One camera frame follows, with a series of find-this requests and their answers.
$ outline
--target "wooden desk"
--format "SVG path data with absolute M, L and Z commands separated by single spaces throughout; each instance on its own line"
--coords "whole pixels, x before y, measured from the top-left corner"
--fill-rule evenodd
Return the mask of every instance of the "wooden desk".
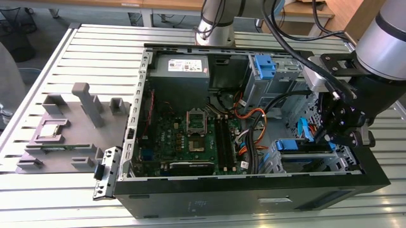
M 47 9 L 84 9 L 115 12 L 140 13 L 145 27 L 152 27 L 153 14 L 176 14 L 199 16 L 203 0 L 0 0 L 2 6 L 47 8 Z M 284 7 L 286 21 L 314 22 L 311 4 L 294 2 Z M 332 11 L 326 6 L 319 11 L 319 19 L 324 25 L 334 17 Z M 310 34 L 319 34 L 314 26 Z
M 188 15 L 187 11 L 201 11 L 203 2 L 203 0 L 144 0 L 141 7 L 149 8 L 152 10 L 152 13 L 157 9 L 165 9 L 168 10 L 167 14 Z M 286 21 L 314 23 L 311 3 L 303 3 L 299 1 L 294 2 L 284 6 L 284 13 Z M 324 26 L 328 22 L 328 19 L 334 17 L 334 12 L 327 6 L 323 7 L 323 10 L 318 10 L 318 17 L 322 26 Z M 318 29 L 316 25 L 314 25 L 308 35 L 316 36 L 319 34 L 320 30 Z
M 143 0 L 143 8 L 169 9 L 169 10 L 192 10 L 201 11 L 204 0 Z M 284 7 L 286 16 L 288 17 L 312 17 L 310 3 L 294 2 Z M 334 12 L 326 6 L 318 11 L 320 18 L 332 18 Z

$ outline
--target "black cable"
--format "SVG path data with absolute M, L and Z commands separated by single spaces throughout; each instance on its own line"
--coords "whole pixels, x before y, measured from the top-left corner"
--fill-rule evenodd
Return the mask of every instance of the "black cable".
M 245 142 L 245 146 L 247 146 L 247 143 L 250 142 L 250 136 L 248 134 L 245 134 L 245 137 L 244 137 L 244 142 Z M 252 166 L 252 162 L 254 162 L 254 158 L 252 158 L 252 151 L 250 150 L 248 146 L 247 146 L 247 163 L 248 163 L 248 170 L 247 170 L 247 173 L 248 174 L 252 174 L 254 173 L 254 166 Z
M 312 0 L 311 1 L 311 7 L 312 7 L 312 17 L 315 19 L 315 24 L 316 24 L 316 27 L 319 28 L 319 30 L 322 30 L 324 33 L 331 33 L 331 31 L 328 29 L 326 29 L 322 24 L 319 23 L 319 20 L 318 20 L 318 9 L 316 9 L 316 0 Z M 344 40 L 347 40 L 347 38 L 344 37 L 344 35 L 335 35 L 338 38 L 342 38 Z
M 274 1 L 274 4 L 272 4 L 271 20 L 272 20 L 272 24 L 275 25 L 275 31 L 278 31 L 278 33 L 282 34 L 286 38 L 292 39 L 292 40 L 295 40 L 295 41 L 312 41 L 312 40 L 323 39 L 323 38 L 335 36 L 335 35 L 338 35 L 338 34 L 342 34 L 340 31 L 336 31 L 336 32 L 331 32 L 331 33 L 327 33 L 327 34 L 324 34 L 324 35 L 320 35 L 320 36 L 318 36 L 318 37 L 308 37 L 308 38 L 299 38 L 299 37 L 294 37 L 294 36 L 288 35 L 288 34 L 284 33 L 284 32 L 279 29 L 279 27 L 276 26 L 275 12 L 274 12 L 274 10 L 275 10 L 275 5 L 276 5 L 276 1 Z
M 284 98 L 294 96 L 294 95 L 311 95 L 312 91 L 311 90 L 296 90 L 296 91 L 290 91 L 287 93 L 283 93 L 280 95 L 278 95 L 266 105 L 266 107 L 263 108 L 264 113 L 267 113 L 270 111 L 271 108 L 275 107 L 275 105 L 283 101 Z M 252 128 L 255 128 L 255 126 L 258 125 L 258 122 L 260 120 L 260 115 L 255 118 L 254 124 L 252 124 Z
M 311 95 L 312 91 L 310 90 L 296 90 L 296 91 L 291 91 L 291 92 L 287 92 L 287 93 L 283 93 L 280 95 L 278 95 L 266 105 L 264 107 L 264 113 L 268 112 L 268 110 L 271 108 L 275 107 L 275 105 L 283 101 L 284 98 L 287 98 L 288 96 L 292 96 L 292 95 Z M 254 121 L 254 124 L 252 126 L 250 127 L 250 130 L 251 129 L 255 129 L 255 126 L 258 125 L 259 123 L 259 119 L 260 119 L 262 115 L 259 115 L 256 118 L 255 118 L 255 121 Z M 248 145 L 254 145 L 254 138 L 250 138 L 250 137 L 245 137 L 247 141 L 245 141 L 245 145 L 247 145 L 247 153 L 251 153 L 252 155 L 255 155 L 256 153 L 256 149 L 255 149 L 255 146 L 254 148 L 250 147 Z
M 185 18 L 185 15 L 183 16 L 183 18 L 181 18 L 180 22 L 179 22 L 176 25 L 172 25 L 172 28 L 175 28 L 175 26 L 177 26 L 177 25 L 180 25 L 180 24 L 181 24 L 181 22 L 183 22 L 184 18 Z
M 262 33 L 259 30 L 258 30 L 258 27 L 256 27 L 256 19 L 254 19 L 254 26 L 255 26 L 255 30 L 258 33 Z
M 201 7 L 201 11 L 200 11 L 200 20 L 203 18 L 203 9 L 204 9 L 205 3 L 207 3 L 207 0 L 204 0 L 204 2 L 203 2 L 203 7 Z M 213 24 L 216 22 L 216 17 L 217 17 L 219 12 L 220 12 L 220 7 L 216 9 Z M 208 29 L 205 31 L 199 31 L 199 29 L 196 27 L 193 29 L 195 29 L 196 33 L 201 34 L 201 33 L 208 33 L 212 29 L 215 29 L 215 27 L 212 26 L 211 29 Z
M 163 18 L 163 16 L 160 14 L 157 14 L 157 16 L 164 20 L 164 18 Z M 173 16 L 175 16 L 175 14 L 171 17 L 168 17 L 167 15 L 164 17 L 165 18 L 172 18 Z
M 255 149 L 255 143 L 254 143 L 254 128 L 250 127 L 248 129 L 248 145 L 247 148 L 250 148 L 250 151 L 252 152 L 252 174 L 258 174 L 258 153 Z
M 216 15 L 215 15 L 215 22 L 216 22 L 216 24 L 211 27 L 211 31 L 209 31 L 209 33 L 205 35 L 205 39 L 211 36 L 211 34 L 212 34 L 212 32 L 213 32 L 216 26 L 219 25 L 219 23 L 220 23 L 220 21 L 221 21 L 221 18 L 223 18 L 223 15 L 224 15 L 224 9 L 225 9 L 225 0 L 221 0 L 221 1 L 220 1 L 220 4 L 221 4 L 221 3 L 223 3 L 221 16 L 220 16 L 220 19 L 219 19 L 217 22 L 216 22 Z
M 278 27 L 280 28 L 282 26 L 283 26 L 283 23 L 284 23 L 284 17 L 286 17 L 286 11 L 284 11 L 284 7 L 282 8 L 282 19 L 280 19 L 280 21 L 279 21 L 279 25 L 278 25 Z
M 203 17 L 203 9 L 204 9 L 205 2 L 207 2 L 207 0 L 204 0 L 204 3 L 203 3 L 203 8 L 201 8 L 201 12 L 200 12 L 200 17 Z M 219 21 L 216 22 L 216 17 L 217 17 L 217 13 L 220 12 L 220 5 L 221 5 L 221 3 L 223 3 L 221 16 L 220 16 Z M 199 34 L 201 34 L 201 33 L 204 33 L 204 34 L 208 33 L 208 35 L 205 35 L 204 39 L 207 39 L 207 38 L 209 37 L 209 35 L 211 35 L 212 31 L 215 30 L 215 28 L 216 28 L 219 22 L 221 21 L 221 18 L 223 18 L 223 15 L 224 15 L 224 8 L 225 8 L 225 0 L 221 0 L 221 1 L 220 1 L 220 4 L 219 4 L 219 8 L 216 9 L 216 13 L 215 13 L 213 25 L 212 25 L 212 27 L 211 27 L 208 30 L 205 30 L 205 31 L 199 31 L 197 28 L 193 28 L 193 30 L 195 30 L 196 33 L 199 33 Z
M 220 99 L 220 97 L 221 97 L 220 92 L 216 93 L 215 97 L 216 97 L 216 101 L 217 101 L 219 105 L 221 106 L 221 108 L 224 109 L 224 111 L 228 113 L 229 116 L 232 116 L 233 114 L 231 113 L 231 109 L 227 109 L 227 107 Z
M 275 14 L 274 14 L 275 5 L 276 5 L 276 1 L 274 1 L 272 8 L 271 8 L 271 18 L 272 19 L 275 19 Z M 278 33 L 275 24 L 270 21 L 270 19 L 267 17 L 267 13 L 266 13 L 266 0 L 262 1 L 260 11 L 262 11 L 262 15 L 264 17 L 266 25 L 267 25 L 270 31 L 272 32 L 272 35 L 274 35 L 276 41 L 279 42 L 280 46 L 283 47 L 283 49 L 288 52 L 288 54 L 306 67 L 308 67 L 314 72 L 316 72 L 326 79 L 328 85 L 332 86 L 332 88 L 335 90 L 338 90 L 339 93 L 343 93 L 343 95 L 348 99 L 351 99 L 352 98 L 352 92 L 351 92 L 351 90 L 343 85 L 343 83 L 319 65 L 316 65 L 315 63 L 312 63 L 311 61 L 308 61 L 306 58 L 303 58 L 303 56 L 298 52 L 295 52 L 295 50 L 291 48 L 291 46 L 288 45 L 288 43 L 282 38 L 280 34 Z

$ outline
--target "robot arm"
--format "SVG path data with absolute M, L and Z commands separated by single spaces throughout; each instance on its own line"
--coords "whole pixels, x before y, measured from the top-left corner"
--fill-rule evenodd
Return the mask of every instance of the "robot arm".
M 260 18 L 262 0 L 204 1 L 196 43 L 209 46 L 233 45 L 233 17 Z M 272 0 L 266 1 L 267 14 Z M 406 92 L 406 1 L 387 0 L 351 54 L 310 57 L 350 88 L 354 97 L 340 97 L 327 89 L 326 79 L 307 67 L 308 88 L 319 93 L 320 128 L 315 142 L 323 138 L 350 147 L 372 147 L 368 126 L 376 115 Z
M 284 0 L 275 0 L 276 12 Z M 266 1 L 267 13 L 274 0 Z M 235 17 L 262 18 L 262 0 L 205 0 L 201 9 L 201 20 L 196 29 L 196 44 L 203 46 L 232 46 Z
M 330 73 L 347 79 L 355 99 L 319 93 L 318 110 L 323 137 L 351 147 L 375 145 L 368 126 L 376 115 L 406 92 L 406 1 L 387 0 L 351 54 L 323 54 L 316 61 Z M 316 75 L 304 74 L 310 88 L 318 92 Z

